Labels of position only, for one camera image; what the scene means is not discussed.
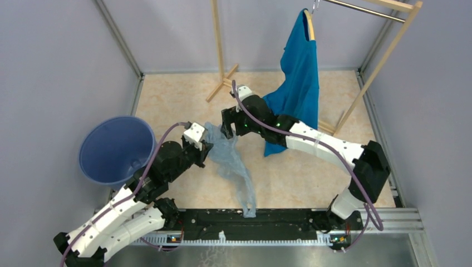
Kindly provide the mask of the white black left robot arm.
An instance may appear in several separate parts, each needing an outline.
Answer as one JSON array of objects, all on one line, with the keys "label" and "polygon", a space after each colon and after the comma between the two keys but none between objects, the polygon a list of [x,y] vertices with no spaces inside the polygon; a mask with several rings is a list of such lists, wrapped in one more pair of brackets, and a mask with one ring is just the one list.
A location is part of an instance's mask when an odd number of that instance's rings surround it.
[{"label": "white black left robot arm", "polygon": [[171,230],[180,219],[175,201],[161,197],[193,165],[204,168],[214,145],[203,139],[158,142],[150,161],[91,219],[53,241],[60,266],[104,266],[113,255],[155,230]]}]

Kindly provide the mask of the light blue plastic trash bag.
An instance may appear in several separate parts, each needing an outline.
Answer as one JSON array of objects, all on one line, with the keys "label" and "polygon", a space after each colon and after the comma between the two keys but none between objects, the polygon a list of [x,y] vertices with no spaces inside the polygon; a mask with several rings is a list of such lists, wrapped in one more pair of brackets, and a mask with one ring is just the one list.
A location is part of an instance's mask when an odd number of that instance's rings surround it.
[{"label": "light blue plastic trash bag", "polygon": [[204,124],[208,131],[205,140],[213,144],[209,158],[218,165],[217,173],[235,186],[236,197],[243,210],[244,218],[256,217],[256,195],[250,171],[236,148],[237,137],[227,139],[221,132],[221,125]]}]

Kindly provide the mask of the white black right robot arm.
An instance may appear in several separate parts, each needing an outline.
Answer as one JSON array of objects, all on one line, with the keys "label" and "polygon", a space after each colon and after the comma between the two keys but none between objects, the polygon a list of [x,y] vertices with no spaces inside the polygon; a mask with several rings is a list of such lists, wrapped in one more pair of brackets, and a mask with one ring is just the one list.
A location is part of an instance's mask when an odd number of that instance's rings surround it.
[{"label": "white black right robot arm", "polygon": [[351,214],[364,207],[383,229],[374,203],[391,173],[382,146],[376,141],[368,144],[340,140],[326,135],[289,115],[276,115],[257,95],[250,95],[236,106],[222,110],[222,133],[226,138],[259,134],[269,144],[316,156],[345,170],[350,184],[337,195],[326,214],[333,229],[343,228]]}]

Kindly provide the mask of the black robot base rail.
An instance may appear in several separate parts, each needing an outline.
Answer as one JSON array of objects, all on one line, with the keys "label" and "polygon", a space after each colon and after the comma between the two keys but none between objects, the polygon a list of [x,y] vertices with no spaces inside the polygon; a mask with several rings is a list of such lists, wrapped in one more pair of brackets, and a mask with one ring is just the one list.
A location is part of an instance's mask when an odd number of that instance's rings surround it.
[{"label": "black robot base rail", "polygon": [[185,241],[216,240],[220,232],[229,241],[296,241],[362,227],[358,211],[341,220],[325,209],[258,209],[252,218],[244,217],[238,209],[186,209],[163,230],[183,233]]}]

